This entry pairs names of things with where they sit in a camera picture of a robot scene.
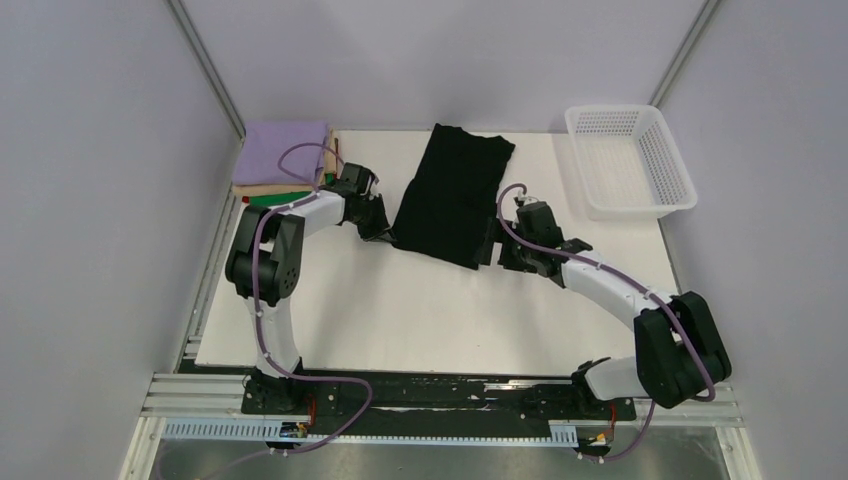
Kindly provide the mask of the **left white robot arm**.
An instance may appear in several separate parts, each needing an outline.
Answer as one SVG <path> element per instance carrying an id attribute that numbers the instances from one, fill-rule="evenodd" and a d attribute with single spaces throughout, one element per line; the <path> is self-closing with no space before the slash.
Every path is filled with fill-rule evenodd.
<path id="1" fill-rule="evenodd" d="M 365 242 L 395 242 L 382 196 L 371 191 L 376 183 L 372 170 L 349 163 L 339 179 L 315 193 L 275 208 L 249 205 L 241 214 L 225 277 L 252 316 L 257 348 L 249 381 L 256 388 L 252 397 L 267 393 L 283 413 L 298 411 L 306 400 L 291 315 L 305 240 L 331 226 L 351 223 Z"/>

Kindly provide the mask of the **black t shirt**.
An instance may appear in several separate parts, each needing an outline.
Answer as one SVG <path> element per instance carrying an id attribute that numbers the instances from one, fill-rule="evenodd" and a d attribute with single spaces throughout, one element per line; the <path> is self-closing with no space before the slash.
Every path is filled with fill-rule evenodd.
<path id="1" fill-rule="evenodd" d="M 435 124 L 392 225 L 393 247 L 479 268 L 496 195 L 516 146 Z"/>

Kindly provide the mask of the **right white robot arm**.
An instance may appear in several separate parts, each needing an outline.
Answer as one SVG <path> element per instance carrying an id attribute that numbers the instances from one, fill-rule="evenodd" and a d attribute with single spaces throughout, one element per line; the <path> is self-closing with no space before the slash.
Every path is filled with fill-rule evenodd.
<path id="1" fill-rule="evenodd" d="M 480 250 L 483 263 L 489 263 L 494 244 L 501 246 L 503 268 L 579 294 L 632 332 L 633 355 L 590 360 L 573 373 L 571 403 L 580 415 L 596 417 L 611 400 L 625 398 L 649 399 L 666 409 L 712 401 L 718 383 L 729 377 L 729 357 L 700 294 L 653 290 L 605 262 L 591 244 L 564 236 L 547 203 L 519 203 L 512 221 L 496 205 Z"/>

